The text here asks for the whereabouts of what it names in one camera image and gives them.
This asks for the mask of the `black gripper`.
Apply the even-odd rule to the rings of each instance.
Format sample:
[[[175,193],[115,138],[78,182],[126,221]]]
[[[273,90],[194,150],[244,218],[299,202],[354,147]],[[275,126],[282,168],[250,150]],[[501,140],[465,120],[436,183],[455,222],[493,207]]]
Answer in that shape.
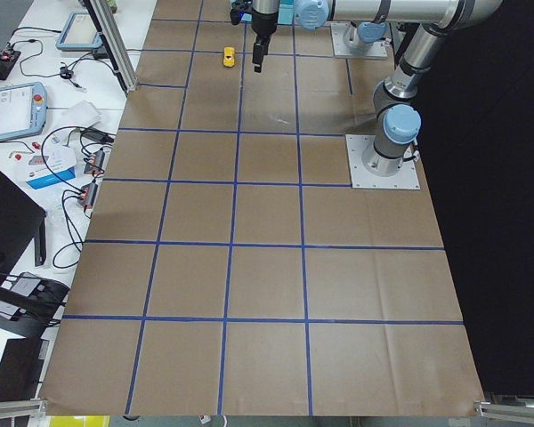
[[[252,1],[252,30],[256,34],[253,45],[252,63],[254,72],[261,73],[264,57],[269,54],[271,35],[276,31],[279,20],[279,0]]]

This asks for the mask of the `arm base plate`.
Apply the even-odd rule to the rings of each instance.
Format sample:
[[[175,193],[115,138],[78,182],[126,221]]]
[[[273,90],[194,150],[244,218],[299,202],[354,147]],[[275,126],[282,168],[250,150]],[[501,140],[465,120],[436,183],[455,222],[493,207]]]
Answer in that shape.
[[[385,23],[333,22],[331,37],[334,56],[344,59],[385,60]]]
[[[348,163],[354,189],[420,190],[411,148],[402,157],[388,159],[375,151],[375,135],[346,134]]]

